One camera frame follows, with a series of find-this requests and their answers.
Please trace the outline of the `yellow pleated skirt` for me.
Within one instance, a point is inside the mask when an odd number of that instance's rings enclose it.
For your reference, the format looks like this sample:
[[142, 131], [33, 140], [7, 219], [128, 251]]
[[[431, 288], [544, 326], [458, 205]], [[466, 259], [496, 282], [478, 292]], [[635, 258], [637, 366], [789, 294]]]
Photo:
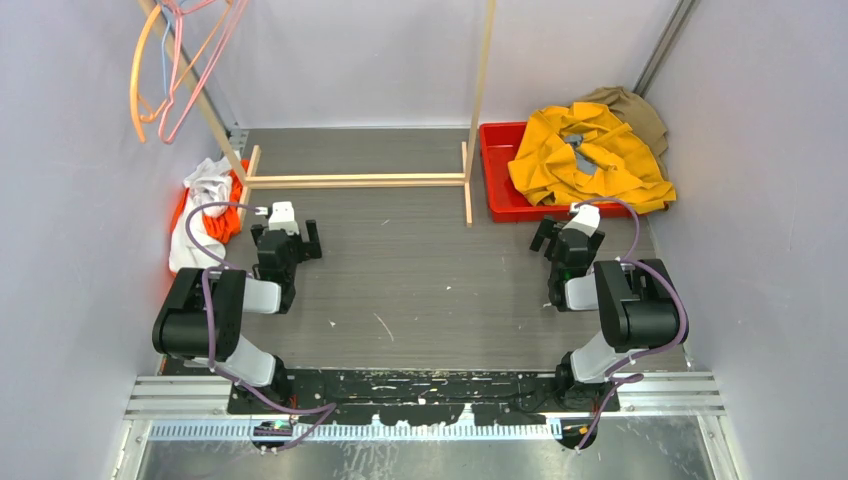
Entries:
[[507, 169], [513, 187], [532, 206], [609, 197], [645, 214], [677, 200], [649, 146], [600, 103], [532, 113]]

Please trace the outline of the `orange hanger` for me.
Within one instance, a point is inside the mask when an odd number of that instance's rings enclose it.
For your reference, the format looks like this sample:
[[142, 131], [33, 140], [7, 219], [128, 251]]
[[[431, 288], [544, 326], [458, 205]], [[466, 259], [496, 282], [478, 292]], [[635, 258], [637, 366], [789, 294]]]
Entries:
[[[226, 3], [226, 9], [211, 33], [208, 35], [207, 40], [204, 41], [195, 56], [190, 61], [186, 61], [182, 53], [184, 18], [207, 7], [209, 4], [210, 3], [208, 1], [202, 1], [193, 7], [184, 9], [177, 1], [167, 1], [167, 13], [172, 15], [172, 32], [168, 35], [166, 40], [166, 45], [170, 49], [170, 58], [172, 60], [172, 69], [170, 74], [171, 85], [163, 102], [156, 109], [152, 109], [139, 91], [142, 60], [148, 37], [153, 31], [157, 31], [162, 35], [165, 27], [165, 20], [161, 14], [161, 7], [157, 5], [156, 1], [142, 1], [140, 3], [142, 10], [147, 14], [147, 18], [140, 32], [132, 60], [129, 84], [129, 108], [133, 127], [139, 141], [142, 143], [147, 140], [144, 125], [151, 123], [156, 119], [160, 121], [158, 129], [158, 136], [160, 140], [165, 144], [172, 143], [195, 103], [199, 103], [204, 111], [209, 114], [209, 119], [211, 121], [215, 119], [211, 103], [205, 91], [205, 85], [211, 77], [217, 62], [234, 33], [248, 3], [246, 1], [228, 1]], [[214, 38], [216, 33], [220, 33], [221, 36], [218, 39], [215, 48], [209, 57], [209, 62], [202, 71], [202, 74], [197, 75], [194, 70], [194, 65], [197, 60], [200, 59], [204, 50], [208, 46], [209, 41]], [[191, 96], [179, 120], [174, 125], [174, 129], [167, 133], [165, 131], [165, 127], [175, 101], [175, 92], [182, 84], [186, 84], [192, 88]]]

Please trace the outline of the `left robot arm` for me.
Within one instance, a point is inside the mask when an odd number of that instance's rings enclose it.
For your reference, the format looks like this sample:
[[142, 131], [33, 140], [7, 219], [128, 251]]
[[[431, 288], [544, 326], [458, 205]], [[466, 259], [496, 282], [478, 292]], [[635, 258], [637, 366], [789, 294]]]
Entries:
[[153, 348], [252, 387], [253, 400], [269, 413], [285, 409], [292, 397], [285, 364], [242, 334], [242, 319], [245, 313], [289, 312], [298, 266], [322, 257], [317, 222], [308, 220], [305, 227], [306, 237], [253, 226], [257, 263], [250, 271], [180, 269], [154, 322]]

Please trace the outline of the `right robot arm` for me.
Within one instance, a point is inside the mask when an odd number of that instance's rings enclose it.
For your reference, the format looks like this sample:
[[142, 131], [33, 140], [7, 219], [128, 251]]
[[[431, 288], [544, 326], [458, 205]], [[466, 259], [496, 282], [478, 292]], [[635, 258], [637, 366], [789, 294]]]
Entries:
[[550, 262], [549, 303], [560, 312], [595, 311], [600, 330], [566, 353], [555, 370], [551, 394], [571, 411], [597, 407], [613, 390], [613, 372], [640, 353], [676, 346], [688, 336], [664, 263], [599, 261], [605, 238], [598, 221], [577, 214], [568, 222], [540, 221], [530, 243]]

